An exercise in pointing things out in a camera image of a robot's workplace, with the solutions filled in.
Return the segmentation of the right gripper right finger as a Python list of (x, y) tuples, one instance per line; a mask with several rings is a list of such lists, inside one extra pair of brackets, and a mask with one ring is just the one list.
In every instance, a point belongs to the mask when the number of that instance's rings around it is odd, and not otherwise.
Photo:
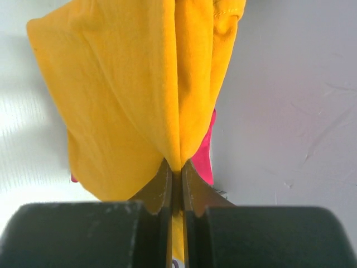
[(355, 267), (338, 219), (320, 207), (236, 206), (181, 171), (186, 267)]

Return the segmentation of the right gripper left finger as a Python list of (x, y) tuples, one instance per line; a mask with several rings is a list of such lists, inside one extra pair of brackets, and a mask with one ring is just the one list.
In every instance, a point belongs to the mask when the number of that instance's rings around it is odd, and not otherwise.
[(32, 203), (1, 235), (2, 267), (171, 267), (172, 171), (126, 202)]

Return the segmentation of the orange t shirt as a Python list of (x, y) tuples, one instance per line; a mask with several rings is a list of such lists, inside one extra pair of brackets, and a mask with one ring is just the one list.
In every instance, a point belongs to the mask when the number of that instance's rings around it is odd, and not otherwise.
[(127, 200), (206, 135), (244, 1), (71, 1), (27, 23), (67, 130), (70, 171)]

